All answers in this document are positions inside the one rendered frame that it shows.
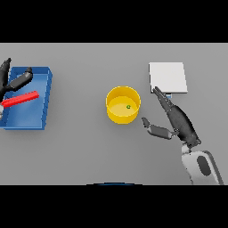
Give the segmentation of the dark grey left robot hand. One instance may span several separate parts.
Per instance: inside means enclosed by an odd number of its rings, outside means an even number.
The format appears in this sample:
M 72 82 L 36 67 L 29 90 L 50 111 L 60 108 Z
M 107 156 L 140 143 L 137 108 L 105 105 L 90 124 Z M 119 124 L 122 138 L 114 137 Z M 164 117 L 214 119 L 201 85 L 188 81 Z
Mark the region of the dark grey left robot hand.
M 27 67 L 26 71 L 22 75 L 15 78 L 11 82 L 8 82 L 11 61 L 12 59 L 8 58 L 0 65 L 0 102 L 3 101 L 7 92 L 17 92 L 33 79 L 32 68 Z

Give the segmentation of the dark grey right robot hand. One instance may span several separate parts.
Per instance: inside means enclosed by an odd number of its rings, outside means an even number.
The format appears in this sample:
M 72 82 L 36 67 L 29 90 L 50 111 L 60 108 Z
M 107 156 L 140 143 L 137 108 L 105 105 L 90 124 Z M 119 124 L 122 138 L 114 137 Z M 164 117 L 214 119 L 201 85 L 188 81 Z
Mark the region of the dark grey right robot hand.
M 201 140 L 187 115 L 177 105 L 174 105 L 157 86 L 152 91 L 157 95 L 161 107 L 166 112 L 173 131 L 161 126 L 155 126 L 147 118 L 142 117 L 143 126 L 147 132 L 150 135 L 167 140 L 177 136 L 189 149 L 201 144 Z

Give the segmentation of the red beaker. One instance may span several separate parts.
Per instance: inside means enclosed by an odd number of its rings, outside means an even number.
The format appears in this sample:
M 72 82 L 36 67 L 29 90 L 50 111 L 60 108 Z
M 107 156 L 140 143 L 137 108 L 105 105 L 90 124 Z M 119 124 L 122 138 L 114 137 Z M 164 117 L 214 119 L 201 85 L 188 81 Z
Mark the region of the red beaker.
M 13 105 L 17 105 L 17 104 L 20 104 L 20 103 L 24 103 L 24 102 L 29 102 L 31 100 L 35 100 L 38 97 L 39 97 L 39 93 L 37 91 L 34 91 L 34 92 L 30 92 L 30 93 L 27 93 L 27 94 L 21 94 L 21 95 L 14 96 L 12 98 L 3 100 L 1 102 L 1 105 L 4 108 L 8 108 L 8 107 L 12 107 Z

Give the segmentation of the pale square measuring scale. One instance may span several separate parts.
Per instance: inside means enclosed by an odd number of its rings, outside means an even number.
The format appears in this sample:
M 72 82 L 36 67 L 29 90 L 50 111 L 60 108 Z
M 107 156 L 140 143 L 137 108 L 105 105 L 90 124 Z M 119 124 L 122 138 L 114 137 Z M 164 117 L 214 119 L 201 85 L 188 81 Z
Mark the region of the pale square measuring scale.
M 158 87 L 164 94 L 187 94 L 187 82 L 182 62 L 150 62 L 151 93 Z

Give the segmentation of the blue tray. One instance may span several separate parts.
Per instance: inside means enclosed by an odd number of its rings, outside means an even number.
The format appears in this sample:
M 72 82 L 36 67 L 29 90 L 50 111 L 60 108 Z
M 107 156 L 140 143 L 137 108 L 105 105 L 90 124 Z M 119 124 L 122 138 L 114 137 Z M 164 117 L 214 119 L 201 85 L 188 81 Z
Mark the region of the blue tray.
M 31 67 L 33 79 L 17 92 L 7 92 L 4 99 L 37 91 L 39 97 L 5 108 L 0 128 L 5 130 L 44 130 L 52 87 L 53 74 L 49 67 Z

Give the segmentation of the yellow bowl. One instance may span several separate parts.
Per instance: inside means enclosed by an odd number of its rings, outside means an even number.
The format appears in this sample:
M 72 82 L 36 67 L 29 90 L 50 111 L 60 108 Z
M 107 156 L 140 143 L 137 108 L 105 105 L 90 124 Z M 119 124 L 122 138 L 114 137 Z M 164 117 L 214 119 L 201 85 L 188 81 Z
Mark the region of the yellow bowl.
M 141 107 L 141 97 L 130 86 L 113 87 L 105 99 L 107 116 L 118 125 L 128 125 L 133 122 Z

